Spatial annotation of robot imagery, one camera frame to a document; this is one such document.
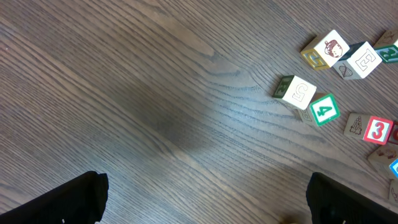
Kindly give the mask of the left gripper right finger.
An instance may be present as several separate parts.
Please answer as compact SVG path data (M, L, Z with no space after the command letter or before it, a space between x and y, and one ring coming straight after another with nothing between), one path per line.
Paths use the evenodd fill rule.
M397 224L397 214L320 172L306 190L313 224Z

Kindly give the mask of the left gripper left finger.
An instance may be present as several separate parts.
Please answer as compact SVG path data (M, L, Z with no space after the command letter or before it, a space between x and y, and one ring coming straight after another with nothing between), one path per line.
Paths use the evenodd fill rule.
M1 215L1 224L100 222L108 200L107 174L88 171Z

